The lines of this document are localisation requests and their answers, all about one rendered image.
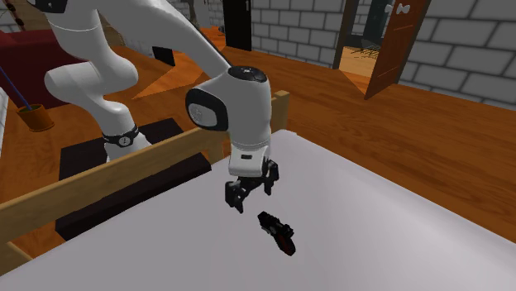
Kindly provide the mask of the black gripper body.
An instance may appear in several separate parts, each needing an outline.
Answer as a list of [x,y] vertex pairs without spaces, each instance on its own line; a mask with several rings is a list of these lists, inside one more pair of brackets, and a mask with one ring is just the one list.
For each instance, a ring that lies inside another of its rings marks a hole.
[[261,176],[259,177],[238,177],[240,187],[245,190],[253,190],[265,182],[265,178],[269,172],[268,160],[264,159],[261,166]]

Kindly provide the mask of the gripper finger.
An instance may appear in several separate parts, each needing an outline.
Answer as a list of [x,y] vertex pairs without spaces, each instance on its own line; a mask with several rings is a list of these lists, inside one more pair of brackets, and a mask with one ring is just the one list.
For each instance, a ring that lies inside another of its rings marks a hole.
[[238,179],[228,181],[225,184],[225,201],[230,208],[235,208],[243,213],[243,201],[251,192],[251,181],[249,179]]
[[272,187],[275,181],[279,179],[279,167],[273,160],[268,160],[267,163],[267,175],[264,180],[265,193],[267,195],[272,194]]

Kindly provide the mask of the black and red toy gun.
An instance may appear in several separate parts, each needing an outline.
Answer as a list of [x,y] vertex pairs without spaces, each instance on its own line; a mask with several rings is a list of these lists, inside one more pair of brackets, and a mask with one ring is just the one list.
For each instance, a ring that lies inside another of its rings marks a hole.
[[280,250],[288,256],[296,252],[296,246],[292,241],[294,230],[290,225],[282,223],[279,218],[267,212],[261,212],[257,218],[260,227],[275,239]]

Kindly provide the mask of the dark robot stand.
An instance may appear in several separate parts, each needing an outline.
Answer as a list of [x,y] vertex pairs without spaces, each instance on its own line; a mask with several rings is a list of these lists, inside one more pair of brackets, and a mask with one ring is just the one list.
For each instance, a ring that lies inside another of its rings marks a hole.
[[[107,160],[104,139],[97,138],[71,145],[60,151],[59,179],[102,165]],[[92,229],[116,215],[181,185],[211,170],[211,164],[200,153],[129,185],[101,200],[55,221],[55,231],[66,241]]]

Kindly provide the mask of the small black box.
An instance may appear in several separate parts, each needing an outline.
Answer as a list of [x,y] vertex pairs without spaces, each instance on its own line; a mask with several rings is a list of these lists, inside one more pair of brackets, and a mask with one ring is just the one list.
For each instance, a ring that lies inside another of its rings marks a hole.
[[153,46],[152,53],[156,60],[159,60],[172,67],[175,66],[174,53],[171,49]]

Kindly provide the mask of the tall black cabinet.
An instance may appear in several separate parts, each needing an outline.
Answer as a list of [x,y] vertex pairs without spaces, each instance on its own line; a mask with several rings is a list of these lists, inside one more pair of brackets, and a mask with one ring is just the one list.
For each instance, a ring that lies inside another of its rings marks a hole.
[[251,51],[251,0],[222,0],[226,46]]

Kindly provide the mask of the brown wooden door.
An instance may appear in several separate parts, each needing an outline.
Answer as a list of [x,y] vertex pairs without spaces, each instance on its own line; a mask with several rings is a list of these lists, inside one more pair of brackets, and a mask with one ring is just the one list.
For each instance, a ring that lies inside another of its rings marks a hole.
[[394,0],[365,100],[399,81],[430,3],[431,0]]

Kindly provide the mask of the orange pot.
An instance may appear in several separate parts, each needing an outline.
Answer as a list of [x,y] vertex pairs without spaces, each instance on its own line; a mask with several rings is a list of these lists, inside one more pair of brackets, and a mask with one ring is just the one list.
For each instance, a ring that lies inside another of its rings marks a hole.
[[32,104],[17,109],[17,115],[26,123],[30,131],[41,132],[51,129],[55,123],[42,104]]

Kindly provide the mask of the blue stick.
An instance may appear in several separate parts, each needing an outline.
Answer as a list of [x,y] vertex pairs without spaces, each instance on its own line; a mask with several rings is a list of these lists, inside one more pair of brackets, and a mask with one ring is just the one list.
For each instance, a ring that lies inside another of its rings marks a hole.
[[25,105],[27,111],[32,111],[32,107],[29,104],[29,102],[22,96],[22,94],[19,92],[17,87],[14,85],[14,83],[11,81],[11,79],[7,76],[6,72],[3,70],[3,68],[0,66],[0,73],[4,76],[6,81],[9,83],[15,94],[19,97],[19,99],[22,101],[22,103]]

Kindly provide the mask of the dark red upholstered furniture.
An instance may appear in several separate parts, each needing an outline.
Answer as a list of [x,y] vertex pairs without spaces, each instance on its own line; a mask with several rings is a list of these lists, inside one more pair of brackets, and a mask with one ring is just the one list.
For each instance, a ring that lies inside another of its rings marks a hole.
[[[0,31],[0,66],[30,104],[42,104],[47,109],[63,106],[65,103],[46,89],[45,74],[80,61],[61,49],[51,30]],[[17,107],[24,105],[1,73],[0,88]]]

